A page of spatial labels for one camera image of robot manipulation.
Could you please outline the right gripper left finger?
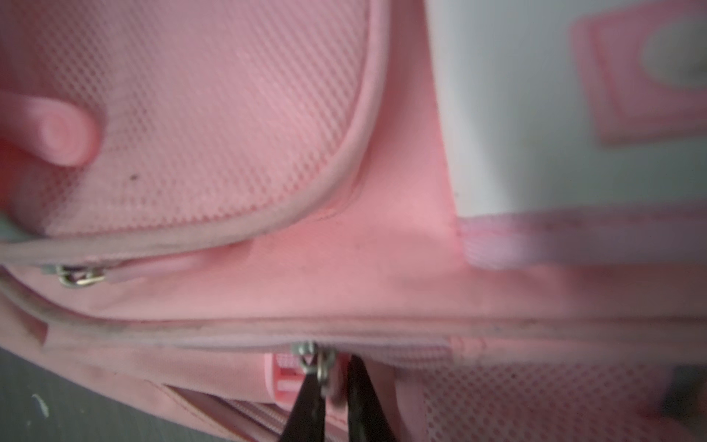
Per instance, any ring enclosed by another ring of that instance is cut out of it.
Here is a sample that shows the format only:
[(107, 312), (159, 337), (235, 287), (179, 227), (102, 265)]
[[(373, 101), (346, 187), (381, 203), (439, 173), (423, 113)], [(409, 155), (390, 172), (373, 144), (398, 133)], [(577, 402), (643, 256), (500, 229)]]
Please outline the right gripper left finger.
[(326, 401), (316, 373), (307, 374), (279, 442), (324, 442)]

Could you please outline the pink student backpack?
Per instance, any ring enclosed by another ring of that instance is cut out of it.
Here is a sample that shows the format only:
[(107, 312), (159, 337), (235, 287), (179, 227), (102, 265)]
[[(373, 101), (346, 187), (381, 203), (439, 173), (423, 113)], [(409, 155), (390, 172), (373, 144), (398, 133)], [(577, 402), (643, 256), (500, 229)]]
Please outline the pink student backpack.
[(279, 441), (706, 438), (703, 1), (5, 1), (1, 346)]

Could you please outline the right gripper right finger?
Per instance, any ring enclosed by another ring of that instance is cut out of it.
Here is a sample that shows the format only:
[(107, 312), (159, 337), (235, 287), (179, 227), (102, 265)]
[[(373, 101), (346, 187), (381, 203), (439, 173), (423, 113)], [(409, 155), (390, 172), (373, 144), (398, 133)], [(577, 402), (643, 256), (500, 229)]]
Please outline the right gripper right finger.
[(352, 355), (346, 375), (350, 442), (394, 442), (395, 435), (377, 397), (365, 362)]

